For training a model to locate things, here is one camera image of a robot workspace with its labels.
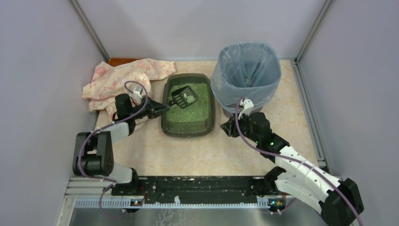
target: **litter box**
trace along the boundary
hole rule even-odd
[[[196,92],[199,100],[184,109],[172,109],[172,107],[178,108],[178,106],[172,106],[169,111],[163,113],[161,116],[162,131],[170,137],[204,136],[210,133],[215,125],[215,99],[210,87],[210,80],[206,75],[184,73],[170,76],[164,87],[162,102],[167,105],[174,87],[184,85],[189,85]],[[193,110],[199,112],[199,114],[193,116]]]

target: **trash bin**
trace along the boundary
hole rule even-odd
[[[211,89],[223,112],[230,117],[241,97],[258,112],[273,97],[281,68],[275,50],[264,42],[247,42],[222,49],[212,74]]]

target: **cloth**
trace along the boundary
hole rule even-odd
[[[110,121],[116,112],[115,97],[128,93],[124,84],[126,81],[137,81],[144,85],[151,97],[150,81],[162,80],[176,72],[174,62],[142,59],[132,63],[112,67],[106,62],[96,66],[90,84],[83,87],[83,99],[89,100],[89,111],[106,110]],[[134,90],[137,84],[129,83],[128,88]]]

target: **trash bag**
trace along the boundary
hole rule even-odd
[[[222,49],[212,74],[211,89],[222,108],[229,113],[241,97],[254,103],[254,109],[266,105],[281,78],[280,61],[267,43],[248,42]]]

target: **cable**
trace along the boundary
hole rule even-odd
[[[271,153],[271,152],[267,152],[261,149],[256,148],[255,146],[253,146],[252,144],[250,144],[247,139],[245,139],[244,135],[241,132],[241,129],[239,128],[239,123],[238,123],[238,110],[239,110],[239,105],[241,103],[241,101],[243,101],[245,99],[245,97],[240,98],[239,102],[237,103],[236,106],[236,112],[235,112],[235,122],[236,122],[236,127],[239,133],[239,136],[241,137],[241,139],[252,149],[254,149],[255,151],[258,151],[260,153],[263,154],[267,154],[267,155],[271,155],[271,156],[275,156],[275,157],[280,157],[283,159],[287,159],[287,160],[291,160],[297,163],[302,163],[300,160],[288,157],[288,156],[284,156],[281,154],[275,154],[275,153]],[[348,200],[348,198],[346,198],[346,196],[337,188],[334,186],[333,183],[331,183],[325,176],[323,176],[323,174],[321,174],[320,172],[318,172],[317,170],[315,170],[311,165],[307,164],[307,163],[303,163],[304,166],[308,167],[309,169],[311,169],[314,173],[316,173],[320,178],[322,178],[328,185],[330,185],[340,196],[341,198],[345,201],[345,203],[349,206],[349,208],[352,210],[353,214],[355,215],[356,219],[358,220],[359,226],[363,226],[363,222],[359,216],[359,214],[357,213],[357,211],[355,210],[355,208],[353,207],[352,203]]]
[[[147,92],[147,90],[145,89],[145,87],[144,87],[142,84],[140,84],[140,83],[138,83],[138,82],[136,82],[136,81],[127,81],[127,82],[125,82],[124,86],[125,86],[125,89],[126,89],[128,92],[130,92],[130,93],[133,93],[133,91],[131,91],[131,90],[126,86],[128,83],[135,83],[135,84],[137,84],[137,85],[139,85],[139,86],[141,86],[141,87],[143,88],[143,90],[144,90],[144,92],[145,92],[145,101],[144,101],[144,105],[143,105],[136,113],[134,113],[133,115],[131,115],[131,116],[129,116],[129,117],[123,119],[123,120],[120,120],[120,121],[118,121],[118,122],[112,122],[111,124],[108,124],[108,125],[106,125],[106,126],[104,126],[104,127],[98,128],[98,129],[94,130],[93,132],[91,132],[91,133],[87,136],[87,138],[83,141],[82,147],[80,147],[80,151],[79,151],[79,155],[78,155],[78,167],[79,167],[79,171],[80,171],[80,173],[82,174],[82,176],[84,176],[84,177],[86,177],[86,178],[101,179],[101,180],[106,180],[106,181],[112,182],[112,184],[110,184],[108,187],[106,187],[106,188],[103,190],[103,193],[102,193],[101,196],[100,196],[100,209],[101,209],[101,211],[103,212],[104,215],[106,215],[106,216],[108,216],[108,217],[111,217],[111,218],[119,218],[119,217],[122,217],[122,216],[126,213],[126,212],[123,212],[122,214],[120,214],[120,215],[118,215],[118,216],[111,216],[111,215],[108,215],[108,214],[103,210],[103,208],[102,208],[101,202],[102,202],[103,196],[105,195],[105,193],[106,193],[117,181],[116,181],[116,180],[113,180],[113,179],[105,178],[105,177],[95,177],[95,176],[90,176],[90,175],[88,175],[88,174],[83,170],[83,167],[82,167],[82,155],[83,155],[83,151],[84,151],[84,149],[85,149],[86,144],[88,143],[88,141],[90,140],[90,138],[91,138],[94,134],[100,132],[101,130],[104,130],[104,129],[106,129],[106,128],[109,128],[109,127],[111,127],[111,126],[113,126],[113,125],[115,125],[115,124],[119,124],[119,123],[125,122],[125,121],[127,121],[127,120],[129,120],[129,119],[135,117],[135,116],[138,115],[141,111],[143,111],[144,108],[147,106],[147,103],[148,103],[148,92]]]

